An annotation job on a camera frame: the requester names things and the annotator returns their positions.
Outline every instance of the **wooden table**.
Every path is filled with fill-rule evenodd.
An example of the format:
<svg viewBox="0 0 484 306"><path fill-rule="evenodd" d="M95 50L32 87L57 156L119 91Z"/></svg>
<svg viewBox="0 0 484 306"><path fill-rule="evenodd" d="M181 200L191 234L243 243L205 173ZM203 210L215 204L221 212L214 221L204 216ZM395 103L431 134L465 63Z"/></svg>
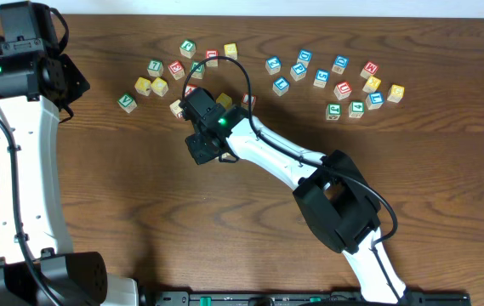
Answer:
<svg viewBox="0 0 484 306"><path fill-rule="evenodd" d="M392 203L400 229L386 248L398 275L426 291L467 291L484 304L484 20L349 18L208 18L66 16L66 52L92 89L72 104L75 118L58 133L65 220L78 252L98 251L108 271L145 284L194 291L318 291L358 287L343 256L305 225L291 190L259 167L197 166L185 147L193 133L168 106L182 81L165 71L168 94L135 93L150 59L191 61L181 42L222 51L237 43L259 96L255 114L306 148L349 154ZM288 75L298 51L314 52L308 75ZM336 54L350 58L343 76L312 86ZM291 81L278 97L265 59L277 55ZM347 80L364 99L359 72L380 65L386 92L407 89L361 119L325 121L333 85ZM230 63L192 83L239 103L246 84ZM117 105L135 94L130 115ZM379 214L384 231L390 218Z"/></svg>

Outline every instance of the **black cable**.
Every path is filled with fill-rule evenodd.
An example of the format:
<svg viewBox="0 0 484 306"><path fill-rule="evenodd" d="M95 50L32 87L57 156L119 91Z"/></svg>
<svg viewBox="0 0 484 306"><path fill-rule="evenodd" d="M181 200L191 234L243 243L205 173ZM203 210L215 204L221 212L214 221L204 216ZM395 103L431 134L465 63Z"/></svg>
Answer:
<svg viewBox="0 0 484 306"><path fill-rule="evenodd" d="M187 84L189 83L189 79L192 76L192 73L195 70L197 70L201 65L204 65L206 62L209 62L210 60L228 60L228 61L234 63L235 65L237 65L242 70L243 75L245 76L246 82L248 84L248 95L249 95L249 97L248 97L249 125L251 126L251 129L253 130L253 132L255 133L255 135L257 136L257 138L259 138L262 141L264 141L271 148L273 148L273 149L281 152L282 154L284 154L284 155L286 155L288 157L293 158L295 161L298 161L298 162L300 162L302 164L305 164L305 165L308 165L308 166L311 166L311 167L315 167L317 169L321 169L323 171L326 171L326 172L330 173L333 176L337 176L337 177L340 177L342 179L349 180L352 183L355 183L355 184L360 185L366 191L368 191L373 196L375 196L379 201L381 201L381 203L384 205L385 209L387 210L387 212L391 216L391 220L393 222L393 226L392 226L391 231L389 233L387 233L386 235L383 235L383 236L379 237L375 241L372 241L372 243L371 243L371 251L376 256L376 259L378 259L379 267L381 268L381 271L383 272L383 274L385 276L385 279L387 280L387 285L391 288L391 291L393 291L393 293L395 294L395 297L400 301L400 297L399 297L398 293L396 292L396 289L393 287L393 284L391 283L390 278L387 275L387 271L385 271L384 265L382 264L381 259L379 258L378 250L376 249L376 245L378 243L381 243L381 242L384 242L384 241L390 239L396 233L396 230L398 229L398 220L396 219L396 214L395 214L395 211L393 210L393 207L391 207L391 205L389 204L389 202L387 202L387 200L385 200L385 198L383 196L381 196L378 193L378 191L374 190L372 187L364 184L363 182L359 181L358 179L353 178L353 177L351 177L348 174L339 172L338 170L335 170L333 168L325 167L322 164L316 163L314 161L306 160L306 159L304 159L303 156L296 156L294 153L292 153L292 152L290 152L288 150L283 149L281 146L274 144L273 142L269 141L266 137L264 137L262 135L261 131L260 130L257 130L257 128L254 126L254 123L253 123L253 112L251 110L252 109L252 107L251 107L251 104L252 104L252 101L251 101L251 97L252 97L252 94L251 94L251 82L249 81L248 72L243 68L242 64L238 63L236 60L231 59L231 58L226 57L226 56L223 56L223 55L219 55L219 56L214 56L214 57L207 58L207 59L201 61L200 63L198 63L198 65L195 66L189 72L189 74L187 75L187 78L185 80L185 83L183 84L183 88L182 88L182 92L181 92L181 99L182 100L185 99L185 90L186 90Z"/></svg>
<svg viewBox="0 0 484 306"><path fill-rule="evenodd" d="M61 306L62 303L60 300L50 291L48 285L45 284L41 277L41 273L36 270L34 267L34 263L31 260L30 251L28 250L28 246L26 245L26 235L22 229L22 217L20 216L20 197L19 197L19 174L17 169L17 146L14 143L13 136L9 132L9 129L5 126L5 124L0 119L0 129L2 130L5 138L7 139L8 143L8 152L11 158L11 190L13 194L13 216L14 216L14 227L16 230L16 237L19 241L20 251L22 252L22 256L24 257L24 261L26 262L26 266L30 271L31 278L36 282L37 286L47 298L53 302L56 306Z"/></svg>

